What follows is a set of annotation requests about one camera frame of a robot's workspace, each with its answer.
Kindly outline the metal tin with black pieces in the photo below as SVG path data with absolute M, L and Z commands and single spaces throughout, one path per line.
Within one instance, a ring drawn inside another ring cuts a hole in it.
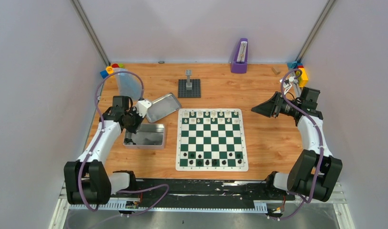
M 166 136 L 163 124 L 141 124 L 135 134 L 125 133 L 123 145 L 130 149 L 161 150 L 165 148 Z

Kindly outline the green white chess mat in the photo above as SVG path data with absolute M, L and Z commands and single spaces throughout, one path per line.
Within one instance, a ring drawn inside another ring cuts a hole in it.
M 242 111 L 239 108 L 180 109 L 177 121 L 177 171 L 246 172 L 249 169 Z M 218 159 L 212 166 L 212 159 Z

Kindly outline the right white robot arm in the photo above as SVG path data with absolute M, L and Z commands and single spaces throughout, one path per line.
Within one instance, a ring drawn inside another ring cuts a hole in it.
M 275 92 L 269 100 L 251 109 L 266 117 L 293 117 L 302 138 L 303 151 L 291 171 L 273 171 L 267 176 L 264 192 L 270 199 L 278 198 L 283 191 L 312 196 L 322 202 L 330 199 L 343 164 L 333 157 L 325 142 L 323 115 L 316 110 L 319 94 L 319 90 L 305 87 L 298 98 L 288 100 Z

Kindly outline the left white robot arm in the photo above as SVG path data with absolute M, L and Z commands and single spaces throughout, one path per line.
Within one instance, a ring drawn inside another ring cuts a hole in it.
M 64 166 L 69 204 L 92 208 L 106 204 L 118 191 L 126 197 L 137 193 L 132 171 L 121 170 L 109 176 L 104 165 L 117 138 L 123 131 L 135 134 L 151 106 L 152 102 L 143 98 L 134 104 L 128 96 L 113 97 L 112 105 L 100 115 L 98 129 L 85 151 Z

